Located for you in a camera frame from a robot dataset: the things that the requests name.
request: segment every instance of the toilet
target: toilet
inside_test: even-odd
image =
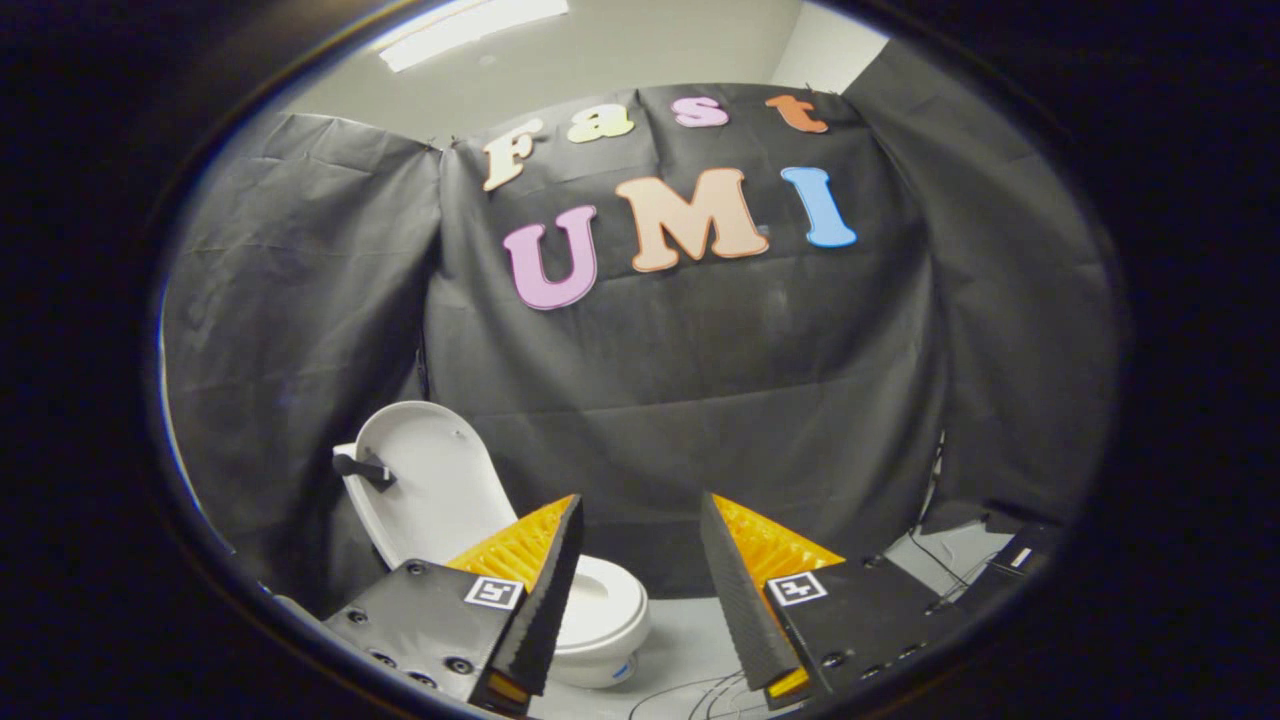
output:
[[[406,401],[375,413],[356,442],[334,455],[370,456],[397,478],[379,491],[346,475],[347,493],[390,568],[408,559],[448,562],[517,520],[480,436],[434,402]],[[556,639],[549,676],[580,688],[630,678],[649,634],[649,597],[631,573],[599,557],[579,557]]]

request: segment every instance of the white wall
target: white wall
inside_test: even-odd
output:
[[[570,13],[393,73],[353,54],[287,110],[337,115],[438,143],[539,108],[622,87],[767,83],[800,0],[570,0]]]
[[[842,92],[886,42],[888,37],[841,13],[804,3],[769,82]]]

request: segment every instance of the black wire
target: black wire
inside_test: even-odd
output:
[[[982,569],[983,565],[988,565],[991,562],[991,559],[995,557],[995,556],[997,556],[997,555],[1000,555],[998,550],[996,552],[992,552],[992,553],[987,555],[982,560],[979,560],[973,568],[969,568],[969,570],[965,571],[965,574],[963,575],[964,579],[966,582],[969,582],[969,577],[970,575],[973,575],[975,571],[978,571],[979,569]],[[948,589],[946,593],[942,594],[942,600],[950,598],[959,589],[960,589],[960,585],[951,585],[951,589]]]
[[[712,720],[712,708],[716,707],[716,701],[718,701],[719,698],[724,697],[724,693],[727,693],[730,689],[732,689],[733,685],[736,685],[736,684],[737,684],[737,680],[733,680],[732,683],[724,685],[724,689],[722,689],[716,697],[712,698],[710,702],[707,703],[707,716],[703,720]],[[689,714],[689,720],[694,720],[694,714],[692,712]]]
[[[733,673],[732,675],[727,675],[727,676],[724,676],[724,678],[721,678],[721,682],[718,682],[718,683],[716,683],[714,685],[712,685],[712,689],[709,689],[709,691],[704,692],[704,693],[703,693],[703,697],[698,698],[698,702],[696,702],[696,703],[694,703],[694,708],[689,711],[689,717],[687,717],[687,720],[694,720],[694,715],[698,715],[698,708],[699,708],[699,707],[700,707],[700,706],[703,705],[703,701],[705,701],[705,700],[707,700],[708,697],[710,697],[710,694],[712,694],[713,692],[716,692],[716,688],[718,688],[718,687],[723,685],[724,683],[728,683],[728,680],[730,680],[730,679],[732,679],[732,678],[737,678],[737,675],[739,675],[740,673],[741,673],[741,670],[739,670],[737,673]],[[733,680],[732,683],[728,683],[728,685],[726,685],[726,687],[724,687],[724,689],[723,689],[723,691],[721,691],[721,694],[724,694],[724,692],[726,692],[726,691],[728,691],[730,688],[732,688],[732,687],[733,687],[733,685],[736,685],[736,684],[737,684],[737,680],[736,680],[736,679],[735,679],[735,680]],[[714,700],[712,701],[712,705],[716,705],[716,701],[714,701]],[[709,716],[709,715],[712,714],[712,705],[708,705],[708,706],[707,706],[707,715],[708,715],[708,716]]]
[[[709,683],[709,682],[712,682],[712,680],[719,680],[719,682],[722,682],[722,683],[723,683],[724,680],[727,680],[727,679],[730,679],[730,678],[732,678],[732,676],[735,676],[735,675],[741,675],[741,674],[742,674],[742,671],[741,671],[741,670],[739,670],[737,673],[732,673],[732,674],[730,674],[730,675],[723,675],[723,676],[717,676],[717,678],[704,678],[704,679],[701,679],[701,680],[694,680],[692,683],[685,683],[684,685],[676,685],[676,687],[673,687],[673,688],[667,688],[667,689],[664,689],[664,691],[658,691],[658,692],[653,693],[653,694],[652,694],[652,696],[649,696],[649,697],[644,697],[644,698],[641,698],[641,700],[640,700],[640,702],[637,702],[637,703],[632,705],[632,706],[631,706],[631,712],[627,712],[627,720],[634,720],[634,717],[635,717],[635,715],[636,715],[636,710],[639,710],[641,705],[644,705],[644,703],[649,702],[650,700],[653,700],[653,698],[655,698],[655,697],[658,697],[658,696],[660,696],[660,694],[667,694],[667,693],[669,693],[669,692],[675,692],[675,691],[678,691],[678,689],[682,689],[682,688],[691,688],[691,687],[694,687],[694,685],[700,685],[700,684],[703,684],[703,683]]]
[[[955,578],[955,580],[956,580],[957,583],[960,583],[961,585],[964,585],[964,587],[966,587],[966,588],[968,588],[968,587],[969,587],[969,583],[964,582],[964,578],[961,578],[960,575],[956,575],[955,573],[952,573],[952,571],[951,571],[951,568],[947,568],[947,564],[946,564],[946,562],[943,562],[943,561],[938,560],[938,556],[937,556],[937,555],[933,555],[932,552],[929,552],[928,550],[925,550],[923,544],[920,544],[920,543],[915,542],[915,530],[916,530],[918,528],[919,528],[919,525],[916,525],[915,528],[911,528],[911,529],[910,529],[910,530],[909,530],[909,532],[906,533],[906,537],[908,537],[908,538],[909,538],[909,539],[911,541],[911,543],[913,543],[913,544],[915,544],[915,547],[920,548],[920,551],[922,551],[922,552],[924,552],[925,555],[928,555],[929,557],[932,557],[932,559],[933,559],[933,561],[938,564],[938,568],[942,568],[943,570],[946,570],[946,571],[947,571],[947,575],[951,575],[952,578]]]

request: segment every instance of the gray floor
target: gray floor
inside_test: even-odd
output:
[[[631,678],[603,691],[550,680],[529,714],[544,720],[762,720],[786,715],[769,714],[763,693],[746,689],[717,598],[655,600],[649,612],[653,632],[636,652]]]
[[[956,582],[956,577],[972,583],[986,569],[987,560],[1000,552],[1012,537],[988,533],[980,521],[975,521],[945,533],[902,536],[884,551],[884,557],[929,585],[933,592],[955,601],[964,593],[964,585]]]
[[[940,596],[955,600],[963,585],[950,573],[973,582],[986,560],[1010,538],[972,523],[915,536],[937,560],[906,536],[884,556]],[[717,598],[655,600],[649,610],[653,632],[636,652],[635,675],[603,691],[548,682],[543,697],[534,698],[530,715],[543,720],[762,720],[787,714],[771,714],[763,693],[746,689]]]

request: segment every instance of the pink letter u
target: pink letter u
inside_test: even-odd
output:
[[[593,205],[564,210],[556,218],[556,225],[568,236],[573,269],[567,278],[549,282],[543,270],[539,241],[547,225],[525,225],[502,241],[511,252],[511,273],[516,279],[516,293],[534,310],[554,310],[572,305],[590,292],[595,284],[595,243],[591,241]]]

